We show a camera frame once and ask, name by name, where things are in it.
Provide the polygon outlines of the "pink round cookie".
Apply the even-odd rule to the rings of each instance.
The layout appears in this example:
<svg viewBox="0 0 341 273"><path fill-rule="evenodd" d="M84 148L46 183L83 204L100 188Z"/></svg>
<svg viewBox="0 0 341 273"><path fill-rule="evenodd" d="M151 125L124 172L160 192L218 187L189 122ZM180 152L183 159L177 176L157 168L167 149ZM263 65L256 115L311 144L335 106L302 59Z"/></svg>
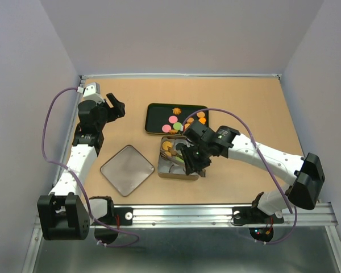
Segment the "pink round cookie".
<svg viewBox="0 0 341 273"><path fill-rule="evenodd" d="M169 123L174 124L174 123L178 122L178 118L175 115L173 115L173 116L169 117L168 121L169 121Z"/></svg>
<svg viewBox="0 0 341 273"><path fill-rule="evenodd" d="M163 125L162 126L162 132L169 133L169 131L172 129L171 125Z"/></svg>

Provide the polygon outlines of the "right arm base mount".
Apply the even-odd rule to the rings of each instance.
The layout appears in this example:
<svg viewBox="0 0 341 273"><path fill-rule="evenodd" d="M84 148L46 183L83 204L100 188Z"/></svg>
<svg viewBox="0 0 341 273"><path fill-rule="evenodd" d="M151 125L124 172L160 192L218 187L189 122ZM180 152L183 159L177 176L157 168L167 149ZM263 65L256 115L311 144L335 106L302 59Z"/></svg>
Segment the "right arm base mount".
<svg viewBox="0 0 341 273"><path fill-rule="evenodd" d="M250 205L234 206L232 208L232 223L235 226L283 224L284 218L278 218L275 214L269 216Z"/></svg>

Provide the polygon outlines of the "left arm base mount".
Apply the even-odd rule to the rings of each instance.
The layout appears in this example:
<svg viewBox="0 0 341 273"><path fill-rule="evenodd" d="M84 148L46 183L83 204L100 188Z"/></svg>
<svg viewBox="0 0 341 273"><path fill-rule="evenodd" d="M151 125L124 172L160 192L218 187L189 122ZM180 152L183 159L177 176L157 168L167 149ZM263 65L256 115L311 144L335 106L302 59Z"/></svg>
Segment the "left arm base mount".
<svg viewBox="0 0 341 273"><path fill-rule="evenodd" d="M131 226L133 223L134 210L132 207L107 208L105 212L106 214L103 214L97 209L93 212L93 216L110 226Z"/></svg>

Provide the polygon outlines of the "metal tongs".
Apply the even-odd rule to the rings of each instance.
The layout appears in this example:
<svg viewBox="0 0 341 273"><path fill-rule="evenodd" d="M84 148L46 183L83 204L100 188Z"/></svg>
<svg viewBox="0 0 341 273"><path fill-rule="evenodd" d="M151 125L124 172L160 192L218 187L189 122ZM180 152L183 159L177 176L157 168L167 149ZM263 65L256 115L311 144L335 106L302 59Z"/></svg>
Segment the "metal tongs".
<svg viewBox="0 0 341 273"><path fill-rule="evenodd" d="M179 161L179 160L177 160L177 159L175 159L175 158L173 158L173 157L171 157L171 156L168 156L168 155L167 155L165 152L163 152L163 151L160 151L160 156L161 156L161 158L163 158L164 160L168 160L168 161L174 163L175 165L182 167L182 169L183 169L184 171L186 171L185 163L184 163L184 162L181 162L181 161ZM206 177L206 171L205 171L204 169L201 170L201 171L199 171L199 172L197 172L197 174L198 174L200 177Z"/></svg>

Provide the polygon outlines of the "tin lid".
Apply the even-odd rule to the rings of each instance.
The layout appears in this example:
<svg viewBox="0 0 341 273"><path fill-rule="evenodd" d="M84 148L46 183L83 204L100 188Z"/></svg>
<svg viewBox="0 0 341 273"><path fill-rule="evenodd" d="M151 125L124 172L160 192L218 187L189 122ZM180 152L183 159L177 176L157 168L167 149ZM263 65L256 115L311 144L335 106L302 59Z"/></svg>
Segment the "tin lid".
<svg viewBox="0 0 341 273"><path fill-rule="evenodd" d="M126 197L150 177L154 166L132 145L126 145L100 168L101 174Z"/></svg>

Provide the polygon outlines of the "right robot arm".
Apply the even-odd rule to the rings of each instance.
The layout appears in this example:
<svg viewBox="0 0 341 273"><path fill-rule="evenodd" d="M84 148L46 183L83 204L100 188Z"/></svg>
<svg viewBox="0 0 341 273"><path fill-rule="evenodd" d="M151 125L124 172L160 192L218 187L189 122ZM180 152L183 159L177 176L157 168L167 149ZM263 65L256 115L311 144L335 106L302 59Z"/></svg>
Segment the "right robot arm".
<svg viewBox="0 0 341 273"><path fill-rule="evenodd" d="M200 173L211 164L211 157L222 156L264 169L286 183L272 192L261 192L251 206L237 213L238 225L263 222L269 216L289 206L313 210L325 182L320 158L306 157L270 148L227 126L217 131L194 121L183 132L191 142L181 148L187 175Z"/></svg>

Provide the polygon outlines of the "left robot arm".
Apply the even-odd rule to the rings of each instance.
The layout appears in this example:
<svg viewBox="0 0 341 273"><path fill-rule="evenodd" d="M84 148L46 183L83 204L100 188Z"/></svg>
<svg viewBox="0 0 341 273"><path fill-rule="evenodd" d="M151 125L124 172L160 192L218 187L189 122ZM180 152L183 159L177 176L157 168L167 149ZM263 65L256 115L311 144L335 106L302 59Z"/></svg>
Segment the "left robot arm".
<svg viewBox="0 0 341 273"><path fill-rule="evenodd" d="M37 208L46 240L83 240L92 223L109 224L115 210L111 197L89 198L84 182L104 141L103 128L124 117L125 105L112 93L106 99L86 97L78 104L79 123L74 131L67 163L57 163L63 172L48 195L38 199Z"/></svg>

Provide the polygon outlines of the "orange swirl cookie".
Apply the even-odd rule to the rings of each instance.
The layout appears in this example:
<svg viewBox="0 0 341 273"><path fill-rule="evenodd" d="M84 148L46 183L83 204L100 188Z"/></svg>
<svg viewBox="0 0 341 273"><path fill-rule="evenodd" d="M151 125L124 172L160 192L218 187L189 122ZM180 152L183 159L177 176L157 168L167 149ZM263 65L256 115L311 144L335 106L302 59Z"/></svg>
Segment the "orange swirl cookie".
<svg viewBox="0 0 341 273"><path fill-rule="evenodd" d="M172 111L173 111L173 114L175 114L175 115L179 115L179 114L181 114L181 109L180 108L174 108L174 109L172 109Z"/></svg>

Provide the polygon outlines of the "black round cookie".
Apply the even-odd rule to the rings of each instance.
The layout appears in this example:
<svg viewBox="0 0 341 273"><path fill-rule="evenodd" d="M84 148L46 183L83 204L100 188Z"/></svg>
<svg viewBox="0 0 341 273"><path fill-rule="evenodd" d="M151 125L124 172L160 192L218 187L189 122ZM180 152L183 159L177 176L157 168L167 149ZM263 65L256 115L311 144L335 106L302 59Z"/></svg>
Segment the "black round cookie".
<svg viewBox="0 0 341 273"><path fill-rule="evenodd" d="M180 151L180 150L183 148L183 146L185 146L184 143L178 143L178 144L176 144L176 150L177 150L177 151Z"/></svg>

